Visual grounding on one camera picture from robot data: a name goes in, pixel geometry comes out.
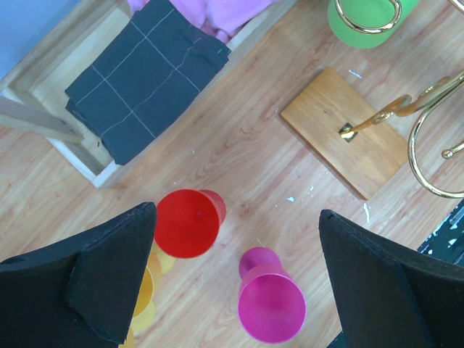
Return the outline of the magenta wine glass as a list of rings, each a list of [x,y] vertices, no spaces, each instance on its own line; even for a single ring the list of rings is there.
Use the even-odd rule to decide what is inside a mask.
[[[279,256],[272,249],[252,248],[240,259],[239,275],[238,315],[244,330],[266,344],[293,339],[304,325],[306,301]]]

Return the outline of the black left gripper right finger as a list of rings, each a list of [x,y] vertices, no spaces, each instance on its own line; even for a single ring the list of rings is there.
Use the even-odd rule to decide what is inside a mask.
[[[463,346],[463,267],[333,210],[319,235],[346,347]]]

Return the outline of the yellow wine glass front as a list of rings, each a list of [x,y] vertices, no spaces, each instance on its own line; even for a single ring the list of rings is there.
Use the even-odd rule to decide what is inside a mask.
[[[155,241],[153,242],[147,267],[153,278],[154,293],[157,292],[161,285],[162,276],[173,268],[175,261],[176,258],[166,254],[160,249]]]

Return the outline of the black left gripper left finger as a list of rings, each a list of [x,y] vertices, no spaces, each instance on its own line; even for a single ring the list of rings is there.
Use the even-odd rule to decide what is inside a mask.
[[[157,208],[1,262],[2,347],[118,347],[126,340],[154,240]]]

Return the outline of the yellow wine glass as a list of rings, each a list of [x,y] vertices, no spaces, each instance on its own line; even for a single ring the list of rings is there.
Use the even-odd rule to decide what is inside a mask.
[[[147,267],[153,278],[154,293],[157,292],[161,285],[162,276],[173,268],[175,261],[176,258],[166,254],[160,249],[155,241],[153,242]]]
[[[145,331],[154,321],[155,305],[152,300],[154,296],[154,280],[148,268],[144,271],[141,287],[138,293],[136,307],[126,340],[119,347],[135,347],[135,335]]]

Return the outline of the wooden rack base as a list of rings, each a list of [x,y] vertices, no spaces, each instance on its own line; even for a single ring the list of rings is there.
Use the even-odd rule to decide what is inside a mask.
[[[369,200],[407,162],[407,142],[388,123],[357,129],[374,114],[369,103],[327,67],[281,117],[344,184]]]

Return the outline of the red wine glass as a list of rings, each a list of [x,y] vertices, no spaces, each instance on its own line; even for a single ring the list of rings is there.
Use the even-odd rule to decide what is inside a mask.
[[[189,259],[211,249],[225,220],[226,206],[214,191],[181,189],[160,200],[157,214],[157,246],[171,257]]]

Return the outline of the folded dark grey cloth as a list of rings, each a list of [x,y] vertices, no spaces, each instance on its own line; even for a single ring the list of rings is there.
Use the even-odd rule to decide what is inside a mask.
[[[67,87],[66,108],[126,165],[188,109],[230,52],[170,1],[150,1]]]

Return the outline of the green wine glass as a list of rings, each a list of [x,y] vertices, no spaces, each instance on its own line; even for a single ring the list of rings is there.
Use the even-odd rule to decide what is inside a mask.
[[[417,4],[417,1],[330,1],[328,22],[340,41],[370,49],[385,42]]]

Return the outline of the wooden clothes rack frame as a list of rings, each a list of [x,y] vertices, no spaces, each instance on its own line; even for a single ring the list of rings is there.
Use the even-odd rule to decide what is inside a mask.
[[[49,140],[95,187],[110,187],[291,6],[268,5],[223,43],[170,1],[137,12],[126,1],[82,1],[1,80],[1,92],[79,134]]]

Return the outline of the pink t-shirt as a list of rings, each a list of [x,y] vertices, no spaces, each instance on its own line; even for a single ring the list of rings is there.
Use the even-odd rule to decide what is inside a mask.
[[[170,1],[194,27],[228,43],[251,19],[278,1]]]

